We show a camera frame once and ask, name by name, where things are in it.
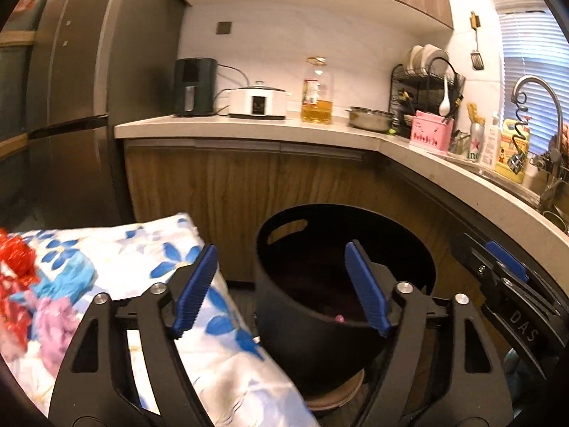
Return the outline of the pink utensil holder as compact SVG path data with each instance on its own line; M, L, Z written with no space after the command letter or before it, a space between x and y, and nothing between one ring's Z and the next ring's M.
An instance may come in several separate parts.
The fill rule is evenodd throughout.
M437 155L446 155L453 127L453 118L417 111L413 118L410 145Z

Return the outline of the floral blue white tablecloth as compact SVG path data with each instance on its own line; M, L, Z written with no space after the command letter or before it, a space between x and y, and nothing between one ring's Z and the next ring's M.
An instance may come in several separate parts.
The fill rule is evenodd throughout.
M313 426L179 213L1 234L5 426Z

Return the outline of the steel sink basin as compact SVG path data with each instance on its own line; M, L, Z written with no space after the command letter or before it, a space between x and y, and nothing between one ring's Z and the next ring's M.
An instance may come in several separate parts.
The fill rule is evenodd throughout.
M528 187L524 183L515 182L502 174L489 170L479 163L474 163L466 158L454 154L448 154L446 160L462 169L480 176L488 182L496 185L513 197L527 204L529 207L543 215L547 220L565 233L568 233L568 211L563 211L554 202L563 202L568 207L568 191L561 189L565 182L554 184L549 188L544 175L535 174L530 178L527 174L525 179Z

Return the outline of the wooden glass door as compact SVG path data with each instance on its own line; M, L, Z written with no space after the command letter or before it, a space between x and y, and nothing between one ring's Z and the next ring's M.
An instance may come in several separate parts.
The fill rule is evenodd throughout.
M31 51L44 0L27 12L10 14L1 29L1 226L17 226L26 216L28 173L25 96Z

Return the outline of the wooden lower cabinets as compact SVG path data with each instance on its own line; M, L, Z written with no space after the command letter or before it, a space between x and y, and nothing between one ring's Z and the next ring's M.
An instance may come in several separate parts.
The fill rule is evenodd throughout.
M253 281L256 233L267 218L298 204L329 202L367 208L409 228L435 260L436 296L462 292L483 304L478 282L450 251L464 224L377 152L147 139L127 140L124 159L137 221L189 214L200 237L218 247L226 280Z

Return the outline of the green beer can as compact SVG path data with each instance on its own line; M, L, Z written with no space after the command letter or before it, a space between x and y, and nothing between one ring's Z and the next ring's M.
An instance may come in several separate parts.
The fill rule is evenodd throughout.
M470 124L470 141L467 158L472 162L477 162L483 147L485 125L479 121Z

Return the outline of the red clear snack wrapper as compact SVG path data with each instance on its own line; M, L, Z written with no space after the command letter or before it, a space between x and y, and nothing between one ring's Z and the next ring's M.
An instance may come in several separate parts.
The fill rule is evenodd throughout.
M1 276L1 355L8 362L22 358L28 348L28 330L32 318L25 302L14 300L36 282L31 275Z

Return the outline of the cooking oil bottle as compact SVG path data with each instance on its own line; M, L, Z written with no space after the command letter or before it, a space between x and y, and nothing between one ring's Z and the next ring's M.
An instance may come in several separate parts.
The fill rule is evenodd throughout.
M334 75L324 57L307 58L303 80L301 119L329 125L332 122Z

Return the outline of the window blinds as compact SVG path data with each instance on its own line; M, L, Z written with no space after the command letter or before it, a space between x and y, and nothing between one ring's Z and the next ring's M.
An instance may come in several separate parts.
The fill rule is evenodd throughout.
M547 82L568 120L568 42L544 0L491 0L483 32L498 43L500 113L515 117L510 101L514 84L524 75Z

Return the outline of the dark steel refrigerator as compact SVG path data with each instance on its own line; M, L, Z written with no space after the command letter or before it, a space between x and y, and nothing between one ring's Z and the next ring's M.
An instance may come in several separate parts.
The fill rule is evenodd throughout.
M182 0L46 0L26 91L42 227L133 221L118 128L171 113L183 13Z

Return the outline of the black round trash bin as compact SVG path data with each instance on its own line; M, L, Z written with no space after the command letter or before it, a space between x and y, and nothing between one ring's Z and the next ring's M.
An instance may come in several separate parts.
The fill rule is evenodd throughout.
M368 325L345 268L345 247L354 239L397 280L434 289L435 261L420 238L361 207L297 205L267 219L257 232L260 344L305 397L346 383L387 343ZM344 323L336 322L339 314Z

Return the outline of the black dish rack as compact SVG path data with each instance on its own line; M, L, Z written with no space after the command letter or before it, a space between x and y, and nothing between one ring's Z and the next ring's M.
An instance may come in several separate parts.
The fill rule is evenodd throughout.
M450 103L447 116L456 120L465 84L466 77L454 68L447 52L430 43L415 45L390 73L390 134L409 139L413 115L438 114L445 98Z

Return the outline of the black air fryer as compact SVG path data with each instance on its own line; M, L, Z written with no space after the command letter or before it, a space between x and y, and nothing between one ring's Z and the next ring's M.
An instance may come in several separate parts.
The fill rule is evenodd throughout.
M218 63L213 58L178 59L175 65L174 109L179 117L214 115Z

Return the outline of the white slow cooker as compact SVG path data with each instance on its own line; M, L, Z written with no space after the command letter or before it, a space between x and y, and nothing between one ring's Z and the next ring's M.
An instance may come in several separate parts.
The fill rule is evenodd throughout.
M232 118L261 118L284 120L288 95L285 90L266 86L256 81L251 87L233 89L229 92L229 116Z

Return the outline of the orange red plastic bag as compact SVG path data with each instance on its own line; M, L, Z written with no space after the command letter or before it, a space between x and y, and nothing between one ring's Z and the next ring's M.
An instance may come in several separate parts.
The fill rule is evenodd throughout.
M1 230L1 281L20 290L39 283L36 258L20 236Z

